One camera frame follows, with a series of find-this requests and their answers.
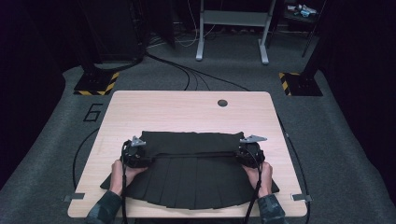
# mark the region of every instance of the round hole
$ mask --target round hole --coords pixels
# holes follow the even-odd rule
[[[227,104],[228,104],[228,102],[227,102],[226,100],[219,100],[219,101],[218,101],[218,105],[221,106],[221,107],[224,107],[224,106],[226,106]]]

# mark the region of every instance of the gray floor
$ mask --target gray floor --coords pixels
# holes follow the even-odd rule
[[[268,49],[270,64],[262,65],[258,38],[218,35],[205,42],[204,59],[199,63],[194,60],[197,42],[187,48],[177,45],[176,49],[160,45],[148,48],[148,52],[251,91],[268,91],[272,95],[314,198],[310,223],[396,223],[396,209],[384,183],[349,130],[323,74],[318,72],[315,76],[322,97],[286,96],[282,90],[278,73],[301,72],[315,43],[302,58],[305,39],[301,35],[277,34]],[[187,76],[180,70],[147,57],[138,66],[120,72],[108,96],[74,95],[73,88],[81,74],[79,67],[64,73],[66,88],[62,100],[0,192],[0,223],[82,223],[83,219],[67,215],[69,203],[63,202],[63,198],[74,192],[72,164],[76,151],[81,146],[76,168],[79,179],[96,136],[90,133],[100,127],[111,94],[118,90],[183,91],[187,84]],[[212,91],[243,91],[211,77],[202,78]],[[200,78],[198,83],[196,88],[195,78],[191,77],[188,91],[207,91]],[[92,104],[99,104],[94,108],[100,111],[98,120],[84,121]],[[291,147],[290,155],[303,188]],[[288,221],[304,223],[305,217]],[[259,223],[257,218],[250,222]]]

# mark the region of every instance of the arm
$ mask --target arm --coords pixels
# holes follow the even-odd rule
[[[126,186],[130,185],[134,177],[147,168],[126,167]],[[105,224],[112,223],[121,206],[122,194],[122,162],[114,161],[111,166],[110,189],[91,209],[85,218],[85,223]]]
[[[243,166],[247,172],[247,177],[253,188],[256,188],[259,180],[259,171]],[[268,162],[262,163],[262,185],[259,189],[257,203],[259,204],[260,217],[265,224],[287,224],[285,211],[277,201],[275,194],[272,193],[272,173],[273,167]]]

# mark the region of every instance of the metal bracket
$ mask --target metal bracket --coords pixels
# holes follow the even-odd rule
[[[71,195],[64,196],[63,201],[65,203],[70,203],[70,202],[72,202],[72,200],[82,200],[82,199],[84,199],[84,195],[85,195],[85,193],[73,193]]]
[[[131,141],[131,146],[132,147],[140,147],[140,146],[145,146],[145,145],[146,145],[146,142],[143,142],[138,137],[134,136],[132,138],[132,141]]]
[[[256,135],[251,135],[249,137],[246,137],[244,139],[241,139],[239,142],[240,143],[255,143],[255,142],[260,142],[260,141],[266,141],[266,137],[260,137]]]
[[[311,195],[304,195],[304,194],[291,194],[291,198],[294,201],[305,201],[306,203],[314,201]]]

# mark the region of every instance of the wrist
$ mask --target wrist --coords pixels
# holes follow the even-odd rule
[[[258,196],[259,198],[262,198],[262,197],[267,196],[268,194],[272,194],[272,192],[271,192],[270,189],[260,188],[260,189],[259,189],[259,192],[257,193],[257,196]]]
[[[121,194],[122,194],[122,188],[110,188],[109,190],[119,196],[121,196]]]

